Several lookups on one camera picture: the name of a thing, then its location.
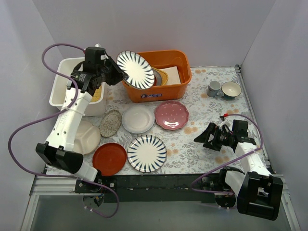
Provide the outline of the yellow bamboo mat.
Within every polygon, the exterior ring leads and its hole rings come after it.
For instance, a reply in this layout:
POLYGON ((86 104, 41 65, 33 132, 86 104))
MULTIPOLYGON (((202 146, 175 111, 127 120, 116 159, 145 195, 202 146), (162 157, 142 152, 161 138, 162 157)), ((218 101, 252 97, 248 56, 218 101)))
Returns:
POLYGON ((94 93, 91 102, 97 102, 103 96, 103 86, 101 85, 94 93))

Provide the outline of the blue striped plate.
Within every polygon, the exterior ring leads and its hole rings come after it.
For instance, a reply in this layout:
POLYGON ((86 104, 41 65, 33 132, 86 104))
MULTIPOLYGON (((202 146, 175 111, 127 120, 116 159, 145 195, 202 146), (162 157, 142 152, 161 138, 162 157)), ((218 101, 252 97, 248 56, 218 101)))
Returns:
POLYGON ((123 51, 116 59, 116 64, 126 73, 124 80, 132 87, 146 90, 154 85, 154 72, 150 64, 138 53, 123 51))
POLYGON ((154 135, 141 135, 128 146, 127 157, 130 165, 142 173, 160 169, 167 160, 164 142, 154 135))

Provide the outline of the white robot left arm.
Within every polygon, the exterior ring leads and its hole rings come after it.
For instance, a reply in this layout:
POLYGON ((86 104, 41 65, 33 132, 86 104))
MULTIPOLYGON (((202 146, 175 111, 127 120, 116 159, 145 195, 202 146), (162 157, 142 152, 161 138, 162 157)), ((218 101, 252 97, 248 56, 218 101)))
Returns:
POLYGON ((127 77, 115 61, 101 47, 83 50, 84 61, 78 63, 70 75, 57 72, 68 80, 64 103, 55 125, 44 143, 36 146, 37 154, 52 167, 64 170, 86 181, 93 193, 102 188, 98 170, 84 160, 82 154, 73 151, 77 129, 102 83, 116 85, 127 77))

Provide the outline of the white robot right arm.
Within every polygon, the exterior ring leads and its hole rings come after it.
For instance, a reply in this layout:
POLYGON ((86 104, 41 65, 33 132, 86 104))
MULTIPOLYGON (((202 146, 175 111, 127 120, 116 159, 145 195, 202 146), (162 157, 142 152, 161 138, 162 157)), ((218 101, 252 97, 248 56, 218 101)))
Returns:
POLYGON ((222 146, 232 148, 243 169, 223 167, 218 187, 234 192, 239 213, 276 220, 283 182, 270 173, 257 154, 257 144, 248 136, 247 121, 234 120, 231 129, 226 124, 218 126, 211 122, 194 141, 214 151, 220 151, 222 146))

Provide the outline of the white plastic bin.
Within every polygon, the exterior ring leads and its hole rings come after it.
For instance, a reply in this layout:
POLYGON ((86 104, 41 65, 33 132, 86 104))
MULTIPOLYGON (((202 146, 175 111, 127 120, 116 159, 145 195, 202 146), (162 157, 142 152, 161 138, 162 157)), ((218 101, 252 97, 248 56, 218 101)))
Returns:
MULTIPOLYGON (((70 75, 73 71, 73 68, 80 62, 84 61, 83 57, 78 58, 67 58, 63 59, 58 66, 57 71, 64 75, 70 75)), ((53 83, 53 87, 51 90, 51 95, 49 99, 49 103, 51 106, 57 107, 61 110, 64 98, 65 98, 65 91, 67 89, 68 79, 56 75, 55 80, 53 83)), ((106 100, 107 100, 107 89, 106 84, 102 83, 103 86, 103 96, 97 102, 90 102, 87 106, 84 114, 85 116, 103 116, 106 110, 106 100)))

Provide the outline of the orange plastic bin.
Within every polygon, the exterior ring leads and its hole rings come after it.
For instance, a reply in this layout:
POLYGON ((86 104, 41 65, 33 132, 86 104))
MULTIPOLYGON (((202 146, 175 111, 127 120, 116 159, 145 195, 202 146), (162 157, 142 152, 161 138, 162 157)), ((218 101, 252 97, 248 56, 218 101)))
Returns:
POLYGON ((164 69, 176 66, 181 83, 175 85, 153 86, 146 90, 138 90, 123 82, 128 97, 134 103, 174 100, 183 97, 192 73, 185 53, 178 50, 145 51, 139 53, 151 67, 164 69))

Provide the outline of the speckled oval dish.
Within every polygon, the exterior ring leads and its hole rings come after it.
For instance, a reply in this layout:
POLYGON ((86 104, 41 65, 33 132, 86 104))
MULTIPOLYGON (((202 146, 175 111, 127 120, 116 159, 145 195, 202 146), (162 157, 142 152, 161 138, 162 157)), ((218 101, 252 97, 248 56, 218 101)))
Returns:
POLYGON ((118 110, 109 111, 101 120, 99 131, 102 137, 111 137, 121 126, 122 115, 118 110))

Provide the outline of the grey rimmed plate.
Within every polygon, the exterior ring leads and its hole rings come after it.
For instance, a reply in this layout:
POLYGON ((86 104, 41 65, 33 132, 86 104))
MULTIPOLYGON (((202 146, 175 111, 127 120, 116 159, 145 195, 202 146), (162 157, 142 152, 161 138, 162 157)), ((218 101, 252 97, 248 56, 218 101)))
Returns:
POLYGON ((155 77, 155 85, 160 86, 162 83, 161 75, 156 70, 153 70, 153 72, 154 72, 154 77, 155 77))

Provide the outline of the white round plate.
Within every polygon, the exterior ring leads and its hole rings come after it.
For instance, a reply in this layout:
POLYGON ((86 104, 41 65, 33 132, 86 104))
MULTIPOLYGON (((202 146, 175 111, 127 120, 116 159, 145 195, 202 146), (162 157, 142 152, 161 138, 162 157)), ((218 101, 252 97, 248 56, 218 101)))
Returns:
POLYGON ((154 124, 154 113, 144 105, 133 105, 122 115, 122 125, 130 133, 142 134, 154 124))

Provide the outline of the floral table mat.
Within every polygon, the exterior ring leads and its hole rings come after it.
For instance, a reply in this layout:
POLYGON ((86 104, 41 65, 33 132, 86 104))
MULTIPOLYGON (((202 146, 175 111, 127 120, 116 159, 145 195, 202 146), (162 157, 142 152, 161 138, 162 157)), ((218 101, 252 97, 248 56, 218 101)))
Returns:
MULTIPOLYGON (((223 146, 220 152, 216 152, 204 148, 201 143, 196 143, 193 140, 206 129, 208 123, 220 124, 219 116, 222 114, 235 113, 252 118, 243 91, 233 101, 227 101, 220 97, 211 98, 207 95, 208 84, 213 80, 220 84, 229 81, 240 84, 234 67, 196 67, 191 68, 191 72, 191 81, 187 85, 184 96, 178 100, 186 106, 189 112, 186 125, 173 131, 165 130, 154 123, 150 130, 143 133, 159 137, 167 148, 166 162, 152 174, 205 173, 235 159, 237 156, 230 147, 223 146)), ((119 84, 107 87, 107 89, 106 112, 115 109, 123 114, 134 105, 128 98, 123 85, 119 84)), ((105 143, 119 143, 127 150, 130 142, 138 136, 129 133, 121 126, 116 135, 109 138, 101 137, 99 146, 105 143)))

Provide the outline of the small patterned mug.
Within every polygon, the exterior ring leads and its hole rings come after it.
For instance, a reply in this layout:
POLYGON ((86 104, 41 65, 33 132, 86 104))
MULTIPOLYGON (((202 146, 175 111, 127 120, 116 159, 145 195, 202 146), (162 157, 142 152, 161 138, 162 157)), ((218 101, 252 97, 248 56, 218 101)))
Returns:
POLYGON ((208 85, 208 89, 207 89, 207 95, 209 97, 223 97, 224 93, 221 90, 221 84, 218 81, 211 81, 208 85))

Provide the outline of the yellow woven basket plate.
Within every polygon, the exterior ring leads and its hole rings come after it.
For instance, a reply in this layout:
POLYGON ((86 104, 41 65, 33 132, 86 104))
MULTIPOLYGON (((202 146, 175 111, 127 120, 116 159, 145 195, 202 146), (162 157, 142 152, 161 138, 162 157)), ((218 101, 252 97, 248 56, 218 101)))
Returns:
POLYGON ((161 75, 161 78, 162 78, 161 86, 165 85, 168 81, 168 74, 165 71, 162 71, 162 70, 154 68, 154 67, 152 68, 152 70, 156 70, 157 72, 159 72, 159 74, 161 75))

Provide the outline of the cream divided plate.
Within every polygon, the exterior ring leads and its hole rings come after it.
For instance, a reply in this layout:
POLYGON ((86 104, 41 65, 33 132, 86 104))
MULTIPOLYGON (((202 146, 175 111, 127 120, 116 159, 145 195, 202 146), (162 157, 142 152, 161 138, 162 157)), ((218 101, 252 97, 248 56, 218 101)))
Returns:
POLYGON ((88 121, 81 121, 74 140, 73 152, 90 154, 99 145, 101 134, 99 129, 88 121))

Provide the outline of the red round plate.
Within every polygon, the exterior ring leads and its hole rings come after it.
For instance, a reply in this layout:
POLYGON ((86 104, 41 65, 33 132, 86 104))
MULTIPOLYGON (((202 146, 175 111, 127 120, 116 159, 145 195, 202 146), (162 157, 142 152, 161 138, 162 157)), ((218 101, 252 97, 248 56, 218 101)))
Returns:
POLYGON ((107 143, 100 146, 93 155, 93 167, 102 176, 109 177, 118 173, 124 166, 127 152, 120 144, 107 143))

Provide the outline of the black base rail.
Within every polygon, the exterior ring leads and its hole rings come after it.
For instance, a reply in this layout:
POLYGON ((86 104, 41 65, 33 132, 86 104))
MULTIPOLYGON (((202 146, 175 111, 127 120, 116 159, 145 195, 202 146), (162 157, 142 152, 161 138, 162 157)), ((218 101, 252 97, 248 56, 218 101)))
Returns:
POLYGON ((192 182, 198 174, 114 175, 101 177, 99 183, 113 189, 121 202, 196 201, 235 208, 236 196, 218 173, 192 182))

